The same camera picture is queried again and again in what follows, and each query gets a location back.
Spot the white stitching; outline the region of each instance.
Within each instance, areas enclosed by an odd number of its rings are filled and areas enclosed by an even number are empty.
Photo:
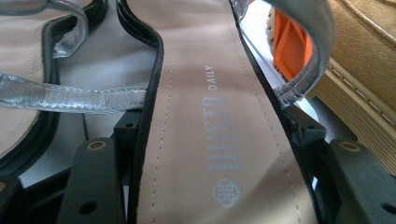
[[[169,105],[170,105],[170,100],[171,100],[171,91],[172,91],[172,77],[173,77],[173,72],[174,72],[174,67],[175,67],[175,55],[173,52],[172,54],[172,65],[171,65],[171,70],[170,70],[170,76],[169,76],[169,89],[168,89],[168,97],[167,97],[167,102],[166,102],[166,113],[163,121],[163,132],[161,134],[160,138],[160,146],[158,148],[158,157],[156,161],[156,167],[155,167],[155,176],[153,179],[153,191],[152,191],[152,204],[151,204],[151,214],[152,214],[152,223],[155,224],[155,193],[156,193],[156,187],[157,187],[157,174],[158,174],[158,167],[160,164],[160,158],[161,158],[161,151],[163,149],[163,137],[165,135],[166,131],[166,122],[168,119],[168,113],[169,113]]]
[[[224,1],[223,1],[223,0],[221,0],[221,3],[223,4],[224,10],[226,10],[226,7],[225,7],[225,5],[224,5]],[[257,91],[254,89],[253,83],[252,83],[252,81],[251,81],[251,79],[250,79],[250,77],[249,77],[249,75],[248,75],[248,72],[247,72],[247,70],[246,70],[246,68],[245,68],[245,66],[244,66],[244,64],[243,64],[243,62],[242,62],[242,60],[241,60],[241,56],[240,56],[240,54],[239,54],[239,50],[238,50],[238,48],[237,48],[237,46],[236,46],[236,43],[235,43],[235,38],[233,37],[233,33],[231,32],[232,29],[231,29],[231,27],[230,27],[230,23],[227,22],[227,24],[229,25],[230,35],[231,35],[231,37],[232,37],[232,39],[233,39],[233,44],[234,44],[235,51],[236,51],[237,57],[238,57],[238,59],[239,59],[239,62],[240,62],[241,66],[242,66],[242,68],[243,68],[243,70],[244,70],[244,74],[245,74],[246,77],[247,77],[247,81],[248,81],[248,83],[249,83],[249,85],[250,85],[250,88],[255,92],[254,95],[256,96],[257,101],[259,102],[259,104],[260,104],[260,106],[261,106],[261,108],[262,108],[262,113],[263,113],[264,116],[266,117],[267,123],[271,126],[271,132],[272,132],[272,134],[273,134],[274,140],[276,141],[276,148],[277,148],[277,150],[278,150],[278,152],[279,152],[280,157],[282,157],[283,153],[282,153],[282,151],[280,150],[279,143],[278,143],[277,137],[276,137],[276,133],[275,133],[275,131],[274,131],[274,127],[273,127],[273,125],[271,124],[271,121],[269,120],[269,118],[267,117],[267,114],[265,113],[264,107],[263,107],[263,105],[262,105],[262,101],[260,100],[260,98],[259,98],[259,96],[258,96],[259,94],[258,94]],[[285,171],[285,176],[287,177],[287,179],[288,179],[288,181],[289,181],[291,195],[293,196],[293,200],[294,200],[295,207],[296,207],[296,213],[297,213],[297,215],[298,215],[298,222],[301,223],[301,213],[300,213],[300,210],[299,210],[299,205],[297,204],[297,197],[296,197],[296,194],[295,194],[294,185],[293,185],[293,183],[292,183],[292,181],[291,181],[290,174],[289,174],[288,168],[287,168],[286,163],[285,163],[284,160],[282,160],[282,165],[283,165],[283,168],[284,168],[284,171]]]
[[[333,74],[336,74],[338,76],[338,78],[340,78],[342,81],[344,81],[351,90],[353,90],[354,92],[356,92],[359,97],[364,100],[365,102],[367,102],[367,105],[369,105],[372,109],[374,109],[377,113],[379,113],[387,123],[389,123],[394,129],[396,128],[396,124],[387,117],[386,114],[384,114],[384,112],[378,108],[378,106],[376,106],[372,101],[370,101],[369,98],[367,98],[365,95],[363,95],[361,93],[361,91],[358,90],[358,88],[354,87],[350,82],[348,82],[340,73],[338,73],[331,65],[328,64],[328,67],[331,69]]]

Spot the sandal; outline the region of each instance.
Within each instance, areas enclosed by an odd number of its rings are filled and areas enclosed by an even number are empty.
[[[314,42],[306,68],[275,90],[235,22],[248,1],[119,1],[123,27],[158,48],[134,155],[130,223],[317,223],[281,108],[324,73],[332,14],[326,1],[269,2]]]
[[[32,93],[11,85],[13,81],[59,83],[55,58],[70,56],[83,41],[88,28],[84,12],[89,25],[106,14],[106,0],[80,3],[84,10],[77,2],[62,0],[0,2],[0,105],[15,105],[27,99],[24,92]],[[66,11],[78,18],[77,25]],[[13,91],[20,97],[12,98]],[[29,168],[50,144],[58,117],[58,113],[0,107],[0,175],[19,175]]]

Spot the beige insole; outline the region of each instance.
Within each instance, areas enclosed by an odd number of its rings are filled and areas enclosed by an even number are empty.
[[[127,3],[164,48],[137,223],[316,223],[229,1]]]
[[[87,6],[92,0],[79,0]],[[32,16],[0,16],[0,73],[44,81],[43,29],[49,21],[67,16],[46,9]],[[0,107],[0,158],[7,155],[35,124],[38,111]]]

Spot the printed brand logo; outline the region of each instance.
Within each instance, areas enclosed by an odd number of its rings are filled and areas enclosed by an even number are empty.
[[[239,198],[240,190],[233,181],[228,178],[223,178],[212,190],[213,197],[224,208],[231,208]]]

